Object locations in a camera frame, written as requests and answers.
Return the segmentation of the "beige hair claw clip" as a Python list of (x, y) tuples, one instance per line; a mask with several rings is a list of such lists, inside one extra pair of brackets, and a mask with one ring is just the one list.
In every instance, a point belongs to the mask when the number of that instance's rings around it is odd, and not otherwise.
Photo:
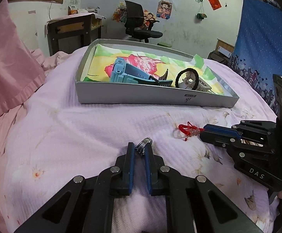
[(159, 86), (171, 86), (175, 83), (176, 88), (185, 90), (196, 90), (202, 92), (208, 92), (211, 90), (211, 86), (205, 82), (193, 68), (186, 68), (182, 70), (176, 76), (175, 80), (167, 80), (168, 70), (162, 77), (159, 77)]

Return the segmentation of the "brown bag on floor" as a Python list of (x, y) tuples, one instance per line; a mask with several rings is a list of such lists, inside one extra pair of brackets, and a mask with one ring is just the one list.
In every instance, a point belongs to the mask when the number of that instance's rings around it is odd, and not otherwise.
[(229, 63), (229, 58), (227, 56), (224, 56), (224, 54), (220, 53), (217, 50), (210, 52), (207, 59), (217, 61), (224, 65), (228, 65)]

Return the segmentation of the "blue starry curtain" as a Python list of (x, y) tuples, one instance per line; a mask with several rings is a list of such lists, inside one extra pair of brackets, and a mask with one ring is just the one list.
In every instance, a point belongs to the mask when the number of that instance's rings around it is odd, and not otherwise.
[(276, 113), (273, 74), (282, 76), (282, 10), (274, 0), (243, 0), (238, 36), (228, 63)]

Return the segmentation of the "grey shallow box tray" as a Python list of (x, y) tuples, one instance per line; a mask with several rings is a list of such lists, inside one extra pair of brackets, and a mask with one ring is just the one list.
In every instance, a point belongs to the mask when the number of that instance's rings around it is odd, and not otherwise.
[(83, 69), (87, 66), (87, 61), (91, 62), (93, 60), (98, 44), (105, 44), (107, 47), (127, 47), (129, 50), (154, 50), (159, 54), (178, 55), (184, 59), (192, 57), (176, 50), (168, 50), (167, 48), (151, 44), (118, 39), (97, 39), (87, 47), (75, 76), (76, 92), (81, 104), (158, 104), (232, 108), (239, 99), (235, 91), (217, 74), (214, 75), (222, 86), (224, 95), (174, 87), (110, 82), (82, 82)]

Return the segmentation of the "blue smart watch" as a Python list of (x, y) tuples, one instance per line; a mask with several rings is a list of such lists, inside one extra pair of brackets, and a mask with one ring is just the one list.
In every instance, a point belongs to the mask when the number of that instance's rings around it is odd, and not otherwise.
[(116, 58), (109, 81), (112, 83), (159, 85), (159, 80), (129, 64), (121, 57)]

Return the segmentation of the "red diamond paper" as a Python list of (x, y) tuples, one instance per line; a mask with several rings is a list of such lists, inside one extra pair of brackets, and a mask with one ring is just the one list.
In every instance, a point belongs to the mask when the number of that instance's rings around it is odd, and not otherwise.
[(213, 10), (217, 10), (221, 8), (221, 3), (219, 0), (208, 0), (208, 1)]

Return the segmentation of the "anime poster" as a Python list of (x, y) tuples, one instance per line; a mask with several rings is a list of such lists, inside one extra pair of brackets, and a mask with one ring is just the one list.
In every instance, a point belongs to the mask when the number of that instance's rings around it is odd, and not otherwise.
[(159, 1), (156, 16), (158, 18), (169, 19), (171, 17), (172, 5), (168, 1)]

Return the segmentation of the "black office chair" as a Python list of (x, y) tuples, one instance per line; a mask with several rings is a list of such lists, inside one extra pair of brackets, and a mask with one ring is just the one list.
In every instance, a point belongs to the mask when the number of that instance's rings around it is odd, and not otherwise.
[(140, 42), (149, 43), (150, 38), (158, 39), (162, 32), (153, 30), (155, 23), (159, 23), (152, 13), (144, 15), (142, 6), (138, 3), (125, 0), (127, 20), (125, 22), (126, 34)]

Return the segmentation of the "colourful bear cartoon cloth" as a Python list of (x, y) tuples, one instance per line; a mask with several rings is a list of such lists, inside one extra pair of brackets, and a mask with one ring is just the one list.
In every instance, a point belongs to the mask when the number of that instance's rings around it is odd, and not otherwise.
[(80, 77), (82, 82), (108, 82), (113, 63), (116, 58), (120, 57), (155, 78), (161, 77), (168, 71), (167, 78), (173, 81), (184, 69), (193, 68), (199, 77), (210, 86), (209, 93), (224, 95), (223, 87), (219, 84), (217, 77), (199, 55), (195, 55), (191, 61), (187, 62), (171, 58), (169, 55), (159, 56), (154, 53), (121, 50), (101, 44), (97, 44), (92, 51), (93, 55), (87, 58)]

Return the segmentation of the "pink curtain left panel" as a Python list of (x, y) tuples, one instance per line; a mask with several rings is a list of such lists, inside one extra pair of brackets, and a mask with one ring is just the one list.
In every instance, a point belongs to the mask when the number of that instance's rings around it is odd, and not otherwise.
[(20, 40), (8, 1), (0, 3), (0, 116), (24, 103), (44, 83), (41, 65)]

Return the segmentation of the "dark wooden desk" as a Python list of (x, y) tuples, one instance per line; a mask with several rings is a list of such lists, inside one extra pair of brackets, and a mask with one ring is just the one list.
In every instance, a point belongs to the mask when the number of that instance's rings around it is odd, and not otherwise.
[(102, 36), (103, 16), (97, 13), (67, 15), (46, 24), (50, 55), (62, 51), (72, 53)]

